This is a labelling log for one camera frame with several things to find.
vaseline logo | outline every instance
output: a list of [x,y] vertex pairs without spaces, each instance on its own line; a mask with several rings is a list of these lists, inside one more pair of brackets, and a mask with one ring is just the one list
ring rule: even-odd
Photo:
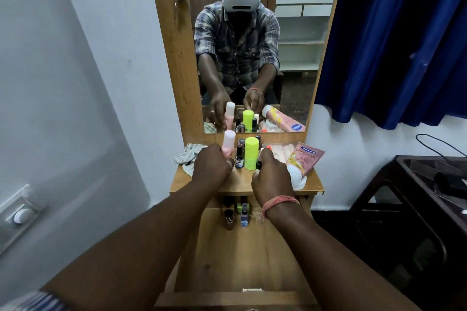
[[301,148],[303,151],[309,152],[310,154],[316,154],[315,151],[310,150],[310,149],[307,149],[307,148],[304,148],[303,146],[301,146],[300,148]]

open drawer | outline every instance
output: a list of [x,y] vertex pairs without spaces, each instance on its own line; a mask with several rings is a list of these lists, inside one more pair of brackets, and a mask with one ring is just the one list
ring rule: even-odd
[[[248,197],[254,212],[260,207]],[[310,200],[300,197],[310,212]],[[319,310],[297,261],[269,220],[228,231],[220,208],[207,208],[155,304],[163,309]],[[263,291],[244,291],[259,289]]]

black pants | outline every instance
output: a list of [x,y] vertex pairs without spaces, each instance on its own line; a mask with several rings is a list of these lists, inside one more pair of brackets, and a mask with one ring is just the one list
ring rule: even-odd
[[[236,105],[243,105],[243,99],[245,98],[246,93],[247,93],[247,90],[245,90],[242,87],[238,87],[230,94],[230,100]],[[201,99],[201,104],[203,106],[207,106],[210,103],[211,103],[211,95],[209,95],[209,92],[206,92]],[[274,91],[272,91],[272,89],[268,90],[264,94],[265,105],[277,105],[278,103],[279,102],[277,101],[276,94],[274,93]]]

bracelet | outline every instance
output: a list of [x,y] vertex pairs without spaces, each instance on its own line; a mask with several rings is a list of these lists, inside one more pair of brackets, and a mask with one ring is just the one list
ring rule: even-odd
[[257,87],[250,87],[250,88],[247,90],[247,92],[250,91],[250,90],[255,90],[255,91],[261,93],[261,95],[263,95],[263,97],[264,97],[264,94],[262,93],[262,91],[261,91],[260,89],[258,89]]
[[264,206],[261,210],[261,214],[263,217],[266,217],[265,213],[266,213],[266,210],[275,206],[276,204],[279,204],[279,203],[282,203],[282,202],[295,202],[295,203],[298,203],[300,204],[300,202],[295,199],[294,197],[291,197],[291,196],[277,196],[277,197],[274,197],[272,198],[271,200],[268,200],[266,203],[264,203]]

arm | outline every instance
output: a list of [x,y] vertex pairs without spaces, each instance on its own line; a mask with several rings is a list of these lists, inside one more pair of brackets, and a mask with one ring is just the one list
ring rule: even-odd
[[264,32],[260,36],[260,72],[258,79],[251,87],[262,91],[251,90],[247,92],[243,105],[246,109],[251,109],[255,113],[260,113],[264,107],[264,94],[272,86],[274,78],[279,70],[279,23],[272,15],[264,27]]
[[209,120],[217,127],[224,127],[225,107],[230,97],[217,74],[216,43],[214,37],[214,14],[209,9],[204,9],[195,22],[195,53],[198,59],[198,70],[211,95],[209,104]]
[[[294,196],[285,164],[261,152],[252,187],[261,206],[278,195]],[[266,216],[289,245],[323,310],[416,311],[406,296],[312,220],[296,203],[270,208]]]
[[91,247],[42,290],[74,311],[151,310],[233,165],[219,145],[203,149],[189,184]]

